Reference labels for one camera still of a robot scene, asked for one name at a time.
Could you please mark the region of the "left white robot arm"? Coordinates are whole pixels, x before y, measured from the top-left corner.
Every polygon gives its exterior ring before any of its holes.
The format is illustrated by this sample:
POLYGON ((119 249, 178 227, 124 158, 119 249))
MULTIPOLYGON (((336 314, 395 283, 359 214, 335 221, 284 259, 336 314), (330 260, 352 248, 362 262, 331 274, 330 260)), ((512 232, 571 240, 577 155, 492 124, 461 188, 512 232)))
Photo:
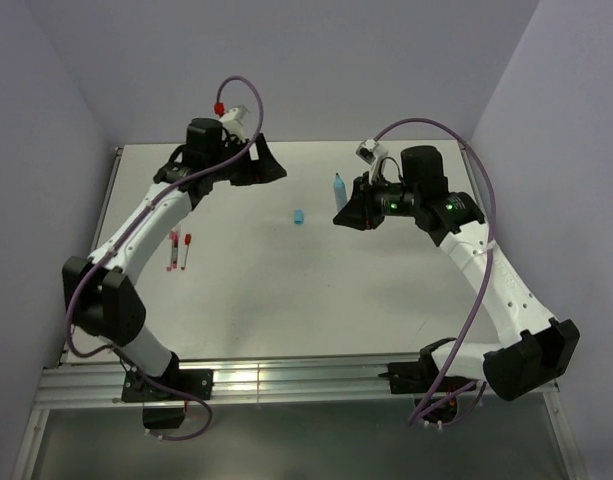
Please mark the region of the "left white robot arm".
POLYGON ((268 184, 286 170, 256 130, 246 136, 245 109, 214 118, 195 118, 186 139, 153 177, 144 199, 111 235, 86 257, 73 256, 62 268, 69 327, 98 337, 145 377, 145 388, 169 399, 181 386, 179 358, 146 326, 146 308, 135 285, 151 256, 209 195, 218 182, 232 186, 268 184))

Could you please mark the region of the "light blue highlighter cap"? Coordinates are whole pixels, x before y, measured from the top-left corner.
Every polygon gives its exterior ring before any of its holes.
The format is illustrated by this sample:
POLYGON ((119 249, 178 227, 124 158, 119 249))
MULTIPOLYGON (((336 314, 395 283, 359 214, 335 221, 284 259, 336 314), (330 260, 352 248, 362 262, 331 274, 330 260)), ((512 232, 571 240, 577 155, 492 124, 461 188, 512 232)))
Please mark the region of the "light blue highlighter cap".
POLYGON ((293 212, 293 223, 295 225, 302 225, 304 223, 304 220, 305 220, 304 212, 300 209, 296 209, 293 212))

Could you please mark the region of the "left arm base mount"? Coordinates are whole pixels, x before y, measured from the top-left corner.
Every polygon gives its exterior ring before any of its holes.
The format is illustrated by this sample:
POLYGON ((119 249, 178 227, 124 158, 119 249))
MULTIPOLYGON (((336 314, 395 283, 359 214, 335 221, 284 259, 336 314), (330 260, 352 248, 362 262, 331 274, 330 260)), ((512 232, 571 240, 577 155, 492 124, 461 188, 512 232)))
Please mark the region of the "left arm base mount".
POLYGON ((170 441, 203 434, 211 425, 214 414, 206 403, 211 399, 214 371, 212 369, 182 369, 167 381, 153 379, 138 371, 127 371, 120 401, 124 404, 142 404, 142 424, 152 435, 158 434, 170 441), (190 403, 202 406, 207 418, 198 432, 174 437, 167 434, 180 428, 186 419, 190 403))

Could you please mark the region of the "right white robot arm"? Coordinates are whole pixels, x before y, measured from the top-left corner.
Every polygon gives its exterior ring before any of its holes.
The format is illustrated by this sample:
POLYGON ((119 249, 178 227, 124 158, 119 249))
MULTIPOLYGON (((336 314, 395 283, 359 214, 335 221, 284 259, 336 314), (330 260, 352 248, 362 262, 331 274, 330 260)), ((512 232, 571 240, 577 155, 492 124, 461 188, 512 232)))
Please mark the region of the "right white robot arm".
POLYGON ((421 383, 438 390, 461 377, 485 382, 512 401, 562 376, 579 329, 572 320, 558 320, 522 281, 475 200, 450 189, 440 152, 430 145, 403 150, 396 182, 383 175, 390 156, 380 143, 369 139, 356 154, 369 169, 354 180, 334 224, 369 231, 388 217, 413 219, 475 289, 474 307, 486 310, 497 334, 495 344, 468 343, 460 334, 428 346, 420 356, 421 383))

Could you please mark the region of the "dark red pen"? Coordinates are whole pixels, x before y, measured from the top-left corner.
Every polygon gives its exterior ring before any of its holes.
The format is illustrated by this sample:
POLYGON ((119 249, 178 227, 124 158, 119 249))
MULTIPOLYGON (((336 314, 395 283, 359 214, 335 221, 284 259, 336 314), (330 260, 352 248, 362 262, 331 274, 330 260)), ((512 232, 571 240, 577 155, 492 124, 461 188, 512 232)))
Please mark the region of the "dark red pen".
POLYGON ((180 233, 174 230, 171 232, 170 238, 171 238, 170 267, 172 269, 177 269, 178 261, 179 261, 180 233))

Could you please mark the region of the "white pen red tip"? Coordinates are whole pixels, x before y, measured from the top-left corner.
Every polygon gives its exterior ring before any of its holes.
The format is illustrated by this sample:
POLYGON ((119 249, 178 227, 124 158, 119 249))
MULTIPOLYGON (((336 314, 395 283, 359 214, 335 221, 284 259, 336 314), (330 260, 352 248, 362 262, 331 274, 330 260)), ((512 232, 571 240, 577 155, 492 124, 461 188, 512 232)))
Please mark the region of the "white pen red tip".
POLYGON ((187 267, 188 256, 189 256, 189 247, 190 244, 186 243, 182 249, 181 260, 179 262, 179 267, 182 271, 184 271, 187 267))

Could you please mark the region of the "white pen pink tip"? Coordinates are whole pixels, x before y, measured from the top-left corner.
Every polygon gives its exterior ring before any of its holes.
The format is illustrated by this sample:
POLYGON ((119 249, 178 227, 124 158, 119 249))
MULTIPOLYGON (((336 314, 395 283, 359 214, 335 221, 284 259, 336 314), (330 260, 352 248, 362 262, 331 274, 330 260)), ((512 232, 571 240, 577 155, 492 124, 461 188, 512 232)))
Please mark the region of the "white pen pink tip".
POLYGON ((169 255, 169 262, 168 262, 168 265, 167 265, 167 267, 166 267, 166 270, 167 270, 167 271, 172 271, 172 270, 174 270, 174 269, 172 269, 172 268, 170 267, 170 258, 171 258, 171 238, 170 238, 170 234, 169 234, 169 239, 170 239, 170 255, 169 255))

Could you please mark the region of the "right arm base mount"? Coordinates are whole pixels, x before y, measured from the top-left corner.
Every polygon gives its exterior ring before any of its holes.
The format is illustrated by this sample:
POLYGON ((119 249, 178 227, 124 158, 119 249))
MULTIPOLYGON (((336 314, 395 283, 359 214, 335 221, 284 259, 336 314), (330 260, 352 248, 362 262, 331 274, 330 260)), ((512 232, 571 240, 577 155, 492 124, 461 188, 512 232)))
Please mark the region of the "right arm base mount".
MULTIPOLYGON (((430 389, 439 370, 427 360, 414 362, 392 362, 387 365, 387 370, 378 375, 379 378, 389 382, 390 393, 393 395, 420 394, 424 396, 430 389)), ((432 406, 440 400, 440 394, 451 393, 466 386, 469 380, 464 377, 445 377, 426 407, 432 406)), ((458 414, 456 399, 449 400, 446 404, 432 410, 423 416, 425 421, 437 424, 455 420, 458 414)))

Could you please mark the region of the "light blue highlighter pen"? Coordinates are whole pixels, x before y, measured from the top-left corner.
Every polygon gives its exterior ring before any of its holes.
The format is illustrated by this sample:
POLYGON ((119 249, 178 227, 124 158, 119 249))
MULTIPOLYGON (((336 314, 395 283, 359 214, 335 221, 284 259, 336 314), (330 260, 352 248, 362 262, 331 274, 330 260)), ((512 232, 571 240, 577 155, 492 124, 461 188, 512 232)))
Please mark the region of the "light blue highlighter pen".
POLYGON ((335 174, 333 180, 333 192, 336 203, 337 212, 340 212, 347 204, 348 197, 346 185, 339 173, 335 174))

